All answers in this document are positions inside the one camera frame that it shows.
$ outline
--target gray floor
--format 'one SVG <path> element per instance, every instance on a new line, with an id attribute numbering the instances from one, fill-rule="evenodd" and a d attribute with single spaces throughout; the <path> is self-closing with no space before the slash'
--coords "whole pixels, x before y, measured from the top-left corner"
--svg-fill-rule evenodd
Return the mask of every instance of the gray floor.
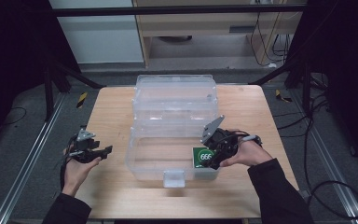
<path id="1" fill-rule="evenodd" d="M 230 37 L 222 36 L 193 36 L 188 42 L 165 42 L 155 38 L 153 50 L 150 54 L 149 66 L 144 68 L 112 69 L 109 72 L 85 73 L 87 77 L 106 85 L 134 85 L 140 74 L 212 74 L 217 83 L 247 83 L 263 77 L 272 68 L 259 66 L 249 44 L 243 35 Z M 298 90 L 287 91 L 282 88 L 280 76 L 272 80 L 263 90 L 273 115 L 297 113 L 300 110 L 296 103 L 287 103 L 275 97 L 275 90 L 281 89 L 283 96 L 295 98 Z M 53 129 L 48 135 L 46 144 L 41 151 L 20 197 L 13 208 L 11 219 L 22 223 L 39 223 L 46 214 L 54 196 L 59 192 L 58 169 L 55 164 L 59 160 L 62 149 L 66 147 L 68 138 L 76 133 L 80 125 L 87 124 L 93 104 L 98 95 L 82 83 L 71 79 L 73 88 L 65 94 L 62 111 L 57 117 Z M 81 109 L 76 108 L 79 95 L 87 91 L 88 98 Z M 13 107 L 21 106 L 26 109 L 23 119 L 14 124 L 4 125 L 0 132 L 0 205 L 10 191 L 33 143 L 41 130 L 44 118 L 44 90 L 43 86 L 20 94 Z M 315 113 L 315 127 L 334 162 L 343 174 L 348 184 L 358 190 L 358 158 L 351 156 L 347 140 L 337 124 L 334 115 L 322 108 Z M 7 122 L 22 117 L 22 109 L 14 109 L 7 117 Z M 277 127 L 282 127 L 300 118 L 300 114 L 274 117 Z M 307 189 L 303 158 L 304 137 L 287 137 L 305 132 L 306 123 L 280 131 L 282 142 L 291 162 L 300 189 Z M 310 183 L 314 187 L 317 183 L 329 179 L 323 157 L 311 138 L 307 153 Z M 324 201 L 341 213 L 345 213 L 341 200 L 334 187 L 326 187 L 318 193 Z M 323 206 L 312 201 L 310 211 L 317 223 L 357 223 L 345 220 L 329 213 Z M 260 223 L 253 219 L 251 223 Z"/>

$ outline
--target clear plastic container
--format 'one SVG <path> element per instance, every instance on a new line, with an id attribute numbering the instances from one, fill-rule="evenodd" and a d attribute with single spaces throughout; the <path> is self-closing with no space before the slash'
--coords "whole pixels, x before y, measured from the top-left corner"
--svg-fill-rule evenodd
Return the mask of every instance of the clear plastic container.
<path id="1" fill-rule="evenodd" d="M 217 177 L 214 169 L 194 168 L 192 152 L 202 147 L 203 127 L 218 117 L 212 76 L 139 76 L 132 106 L 126 164 L 137 179 L 180 188 L 186 180 Z"/>

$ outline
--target white wall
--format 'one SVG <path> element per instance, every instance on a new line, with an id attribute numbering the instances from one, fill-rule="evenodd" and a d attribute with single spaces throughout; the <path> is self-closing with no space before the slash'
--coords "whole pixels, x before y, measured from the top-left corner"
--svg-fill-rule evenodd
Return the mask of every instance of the white wall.
<path id="1" fill-rule="evenodd" d="M 132 7 L 131 0 L 49 0 L 53 8 Z M 142 63 L 134 16 L 62 17 L 78 63 Z"/>

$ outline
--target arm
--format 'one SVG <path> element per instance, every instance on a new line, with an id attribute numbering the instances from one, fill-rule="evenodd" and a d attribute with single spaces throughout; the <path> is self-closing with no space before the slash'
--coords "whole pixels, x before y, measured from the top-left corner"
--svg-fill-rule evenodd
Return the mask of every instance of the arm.
<path id="1" fill-rule="evenodd" d="M 260 200 L 264 224 L 313 223 L 306 203 L 287 181 L 278 160 L 272 159 L 266 150 L 253 141 L 242 142 L 238 153 L 220 166 L 235 163 L 251 166 L 248 173 Z"/>
<path id="2" fill-rule="evenodd" d="M 100 160 L 101 158 L 96 158 L 94 161 L 86 164 L 75 160 L 68 161 L 62 193 L 48 210 L 43 224 L 85 224 L 87 222 L 91 208 L 86 203 L 75 198 L 75 195 L 90 170 L 98 165 Z"/>

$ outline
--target wooden table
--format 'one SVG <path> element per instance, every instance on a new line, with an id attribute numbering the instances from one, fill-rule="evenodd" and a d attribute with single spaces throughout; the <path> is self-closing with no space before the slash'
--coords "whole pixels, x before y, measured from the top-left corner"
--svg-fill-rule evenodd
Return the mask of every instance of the wooden table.
<path id="1" fill-rule="evenodd" d="M 214 181 L 186 182 L 183 189 L 165 189 L 160 180 L 136 180 L 124 162 L 133 94 L 133 87 L 101 89 L 91 113 L 88 131 L 97 134 L 101 147 L 113 145 L 113 153 L 90 172 L 76 195 L 92 207 L 90 218 L 260 217 L 258 197 L 244 165 L 221 169 Z M 226 116 L 220 127 L 258 134 L 297 188 L 262 89 L 218 85 L 217 96 L 219 113 Z"/>

